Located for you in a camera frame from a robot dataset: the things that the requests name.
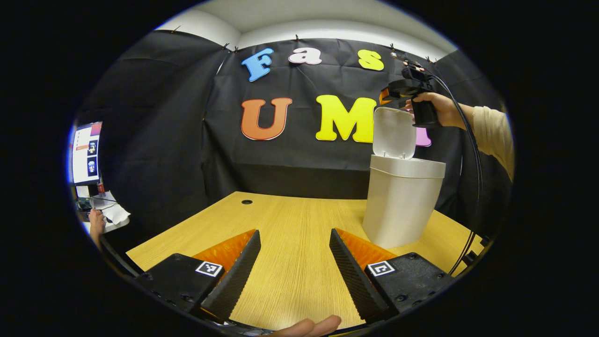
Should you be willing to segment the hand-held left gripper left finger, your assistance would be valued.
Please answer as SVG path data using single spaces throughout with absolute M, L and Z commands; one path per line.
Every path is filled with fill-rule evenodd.
M 148 294 L 197 318 L 226 322 L 244 290 L 261 237 L 252 229 L 194 256 L 174 253 L 136 277 Z

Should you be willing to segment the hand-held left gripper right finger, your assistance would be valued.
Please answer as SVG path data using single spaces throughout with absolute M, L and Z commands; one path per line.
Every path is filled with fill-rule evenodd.
M 413 311 L 454 280 L 416 252 L 394 254 L 340 228 L 331 230 L 329 248 L 367 324 Z

